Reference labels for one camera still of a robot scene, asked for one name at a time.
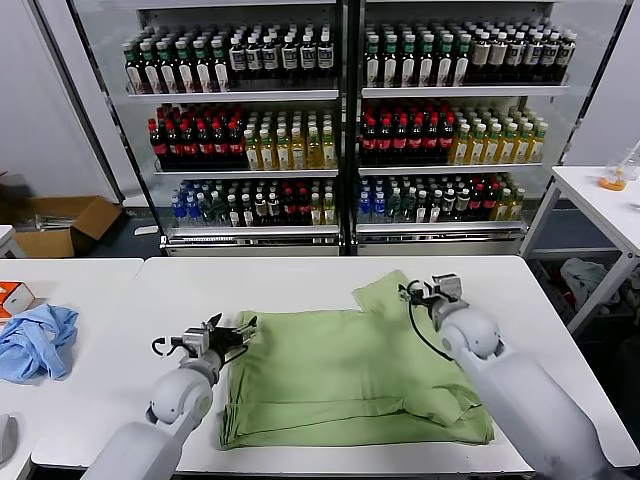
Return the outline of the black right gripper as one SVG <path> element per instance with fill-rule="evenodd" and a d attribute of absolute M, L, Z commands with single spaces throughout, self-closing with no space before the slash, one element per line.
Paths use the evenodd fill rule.
<path fill-rule="evenodd" d="M 413 306 L 424 307 L 430 318 L 434 317 L 434 307 L 443 300 L 439 294 L 427 294 L 423 289 L 413 290 L 413 284 L 398 285 L 399 299 Z"/>

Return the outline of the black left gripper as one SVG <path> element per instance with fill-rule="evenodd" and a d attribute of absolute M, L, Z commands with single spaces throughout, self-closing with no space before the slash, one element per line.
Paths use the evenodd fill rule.
<path fill-rule="evenodd" d="M 202 327 L 209 332 L 209 348 L 220 358 L 226 358 L 229 353 L 245 351 L 245 344 L 248 344 L 257 331 L 258 317 L 253 316 L 246 324 L 234 328 L 216 327 L 222 318 L 218 313 L 206 322 Z"/>

